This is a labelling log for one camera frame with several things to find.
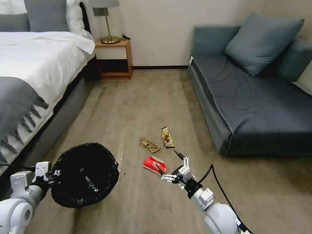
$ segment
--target trash bag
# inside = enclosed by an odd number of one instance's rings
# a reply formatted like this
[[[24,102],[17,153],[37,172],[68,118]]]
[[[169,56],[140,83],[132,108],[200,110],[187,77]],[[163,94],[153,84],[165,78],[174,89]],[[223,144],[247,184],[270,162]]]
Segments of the trash bag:
[[[57,176],[51,187],[56,203],[80,208],[102,201],[119,178],[114,156],[99,143],[86,143],[62,153],[52,172]]]

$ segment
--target upholstered headboard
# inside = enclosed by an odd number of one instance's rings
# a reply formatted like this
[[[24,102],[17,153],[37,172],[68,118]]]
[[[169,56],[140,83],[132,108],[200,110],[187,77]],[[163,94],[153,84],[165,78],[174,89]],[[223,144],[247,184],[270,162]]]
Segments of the upholstered headboard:
[[[89,19],[88,19],[88,16],[87,16],[87,12],[85,10],[85,5],[83,4],[83,2],[80,2],[79,4],[81,10],[82,10],[82,20],[84,21],[84,29],[86,31],[88,31],[89,33],[91,33],[91,29],[90,29],[90,24],[89,24]]]

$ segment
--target nightstand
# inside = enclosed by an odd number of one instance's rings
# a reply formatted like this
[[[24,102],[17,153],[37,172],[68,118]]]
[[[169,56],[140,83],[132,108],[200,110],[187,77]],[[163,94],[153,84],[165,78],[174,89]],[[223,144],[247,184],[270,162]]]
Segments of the nightstand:
[[[98,70],[102,79],[131,79],[133,73],[129,40],[116,44],[95,42]]]

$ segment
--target wall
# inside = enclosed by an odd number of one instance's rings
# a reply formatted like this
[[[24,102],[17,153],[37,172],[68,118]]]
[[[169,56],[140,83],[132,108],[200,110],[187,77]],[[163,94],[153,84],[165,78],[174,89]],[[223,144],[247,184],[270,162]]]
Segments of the wall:
[[[134,66],[187,65],[195,24],[240,24],[265,0],[119,0],[109,9],[111,34],[132,38]],[[107,36],[104,17],[94,17],[88,0],[94,38]]]
[[[263,13],[268,15],[304,18],[299,37],[312,42],[312,0],[266,0]],[[299,80],[312,89],[312,62],[300,76]]]

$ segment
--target gray sofa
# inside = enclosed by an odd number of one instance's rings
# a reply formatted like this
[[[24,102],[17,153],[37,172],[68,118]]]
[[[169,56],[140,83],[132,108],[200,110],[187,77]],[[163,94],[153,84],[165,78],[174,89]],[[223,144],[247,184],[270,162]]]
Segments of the gray sofa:
[[[188,66],[219,153],[312,154],[312,96],[296,80],[312,46],[295,39],[259,76],[223,54],[239,26],[195,26]]]

